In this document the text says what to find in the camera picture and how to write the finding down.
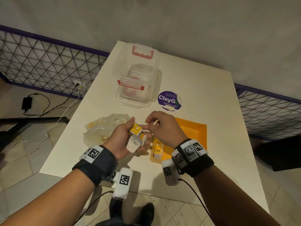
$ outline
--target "wire mesh panel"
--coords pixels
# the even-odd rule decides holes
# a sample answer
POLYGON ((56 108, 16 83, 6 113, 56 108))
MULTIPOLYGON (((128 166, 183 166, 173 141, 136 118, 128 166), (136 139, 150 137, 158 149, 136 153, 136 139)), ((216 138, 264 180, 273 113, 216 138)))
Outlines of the wire mesh panel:
POLYGON ((301 133, 300 103, 251 91, 238 100, 249 134, 277 140, 301 133))
POLYGON ((0 31, 0 72, 16 83, 77 95, 74 79, 86 83, 84 96, 106 57, 68 46, 0 31))

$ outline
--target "table top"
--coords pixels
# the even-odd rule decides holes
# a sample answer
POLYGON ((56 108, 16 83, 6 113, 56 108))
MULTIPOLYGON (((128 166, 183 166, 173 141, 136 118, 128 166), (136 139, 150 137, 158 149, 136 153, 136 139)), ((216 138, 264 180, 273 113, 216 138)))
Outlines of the table top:
MULTIPOLYGON (((87 149, 82 135, 86 131, 85 124, 113 113, 134 116, 137 123, 144 124, 152 111, 161 110, 178 118, 206 124, 207 148, 215 165, 269 212, 231 73, 160 53, 160 92, 178 94, 182 107, 166 111, 157 101, 148 108, 123 106, 116 100, 118 83, 111 71, 124 44, 121 41, 116 43, 40 173, 64 177, 71 171, 87 149)), ((119 161, 119 168, 134 170, 130 191, 200 205, 184 182, 177 186, 165 184, 161 165, 151 162, 149 153, 150 150, 134 153, 119 161)), ((198 190, 192 178, 188 175, 182 175, 182 178, 198 190)), ((101 185, 111 186, 111 183, 102 182, 101 185)))

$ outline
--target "forearm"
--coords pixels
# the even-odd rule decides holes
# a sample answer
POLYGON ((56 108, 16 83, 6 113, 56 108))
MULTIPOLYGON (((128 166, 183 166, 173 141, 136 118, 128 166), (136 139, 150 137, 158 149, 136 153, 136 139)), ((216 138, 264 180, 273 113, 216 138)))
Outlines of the forearm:
POLYGON ((216 226, 279 224, 216 166, 194 177, 216 226))
POLYGON ((75 169, 31 203, 11 215, 3 226, 69 226, 79 217, 95 185, 75 169))

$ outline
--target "wall socket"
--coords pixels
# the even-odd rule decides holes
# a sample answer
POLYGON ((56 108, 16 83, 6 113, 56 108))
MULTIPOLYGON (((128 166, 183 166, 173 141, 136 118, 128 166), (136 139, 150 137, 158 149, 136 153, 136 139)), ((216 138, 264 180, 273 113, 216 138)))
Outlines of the wall socket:
POLYGON ((86 84, 88 83, 88 81, 82 80, 80 78, 71 78, 71 80, 73 81, 75 86, 78 83, 79 87, 82 87, 82 88, 86 88, 86 84))

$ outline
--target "yellow tray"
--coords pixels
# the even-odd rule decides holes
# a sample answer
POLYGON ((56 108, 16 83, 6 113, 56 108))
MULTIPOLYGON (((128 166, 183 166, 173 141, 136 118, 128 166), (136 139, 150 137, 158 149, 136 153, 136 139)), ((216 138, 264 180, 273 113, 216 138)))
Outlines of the yellow tray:
MULTIPOLYGON (((192 121, 187 121, 176 117, 175 119, 188 138, 198 140, 207 150, 207 125, 199 124, 192 121)), ((161 160, 155 159, 153 157, 153 153, 155 150, 156 141, 160 142, 160 140, 154 137, 153 146, 150 154, 150 160, 152 162, 161 164, 163 160, 171 159, 171 153, 174 151, 174 149, 169 146, 163 145, 163 154, 161 160)))

